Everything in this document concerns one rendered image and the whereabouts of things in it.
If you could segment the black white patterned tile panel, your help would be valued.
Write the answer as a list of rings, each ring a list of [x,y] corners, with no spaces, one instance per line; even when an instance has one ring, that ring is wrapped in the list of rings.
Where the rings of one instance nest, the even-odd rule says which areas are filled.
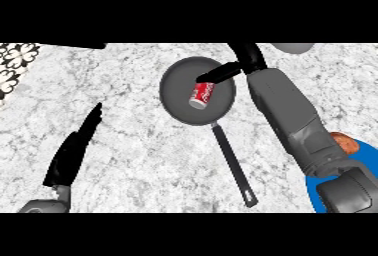
[[[0,101],[15,90],[41,54],[39,43],[0,43]]]

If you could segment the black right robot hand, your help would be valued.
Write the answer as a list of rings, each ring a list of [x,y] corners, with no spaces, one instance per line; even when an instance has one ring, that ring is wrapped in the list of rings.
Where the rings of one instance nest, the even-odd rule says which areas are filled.
[[[230,43],[230,47],[237,55],[237,61],[228,62],[204,73],[197,78],[199,83],[210,82],[219,84],[241,72],[252,74],[255,71],[268,68],[264,53],[256,43]]]

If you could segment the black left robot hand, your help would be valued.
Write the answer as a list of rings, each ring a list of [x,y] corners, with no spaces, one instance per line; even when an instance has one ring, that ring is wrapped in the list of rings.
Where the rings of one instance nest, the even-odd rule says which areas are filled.
[[[98,104],[85,119],[80,129],[69,135],[61,144],[48,169],[44,181],[45,186],[73,185],[83,163],[86,148],[103,121],[101,115],[103,104]]]

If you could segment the blue plate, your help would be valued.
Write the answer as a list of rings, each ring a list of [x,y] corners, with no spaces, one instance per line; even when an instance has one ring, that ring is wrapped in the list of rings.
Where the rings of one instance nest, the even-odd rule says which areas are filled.
[[[361,140],[357,140],[357,143],[360,145],[360,150],[357,153],[349,155],[349,159],[357,160],[362,164],[364,174],[373,179],[373,182],[378,185],[378,148]],[[321,200],[317,186],[334,179],[336,176],[329,176],[326,178],[311,176],[306,177],[308,194],[317,213],[327,213],[327,207]]]

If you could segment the red soda can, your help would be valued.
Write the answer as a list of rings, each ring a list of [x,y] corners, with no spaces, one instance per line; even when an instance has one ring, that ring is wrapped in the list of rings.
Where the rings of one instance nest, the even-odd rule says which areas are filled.
[[[207,104],[213,95],[215,84],[210,82],[197,83],[190,98],[190,105],[200,110],[207,108]]]

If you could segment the dark grey frying pan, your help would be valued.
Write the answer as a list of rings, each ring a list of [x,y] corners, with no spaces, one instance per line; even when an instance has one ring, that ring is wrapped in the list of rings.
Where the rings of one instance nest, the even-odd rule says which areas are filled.
[[[241,73],[238,62],[221,64],[207,57],[179,60],[168,69],[160,82],[160,100],[166,111],[182,123],[210,125],[241,191],[246,206],[259,200],[243,172],[219,119],[230,112],[237,96],[234,77]]]

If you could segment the brown round food item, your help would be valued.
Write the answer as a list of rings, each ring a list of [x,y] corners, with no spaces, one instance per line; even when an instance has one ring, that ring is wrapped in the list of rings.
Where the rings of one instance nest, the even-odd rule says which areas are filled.
[[[331,136],[349,155],[355,154],[360,151],[361,149],[360,143],[351,136],[348,136],[340,132],[333,132]]]

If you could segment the grey round object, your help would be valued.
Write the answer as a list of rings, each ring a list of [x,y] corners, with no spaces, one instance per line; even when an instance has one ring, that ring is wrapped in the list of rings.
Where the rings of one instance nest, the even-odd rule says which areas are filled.
[[[314,43],[274,43],[274,47],[290,54],[303,54],[314,46]]]

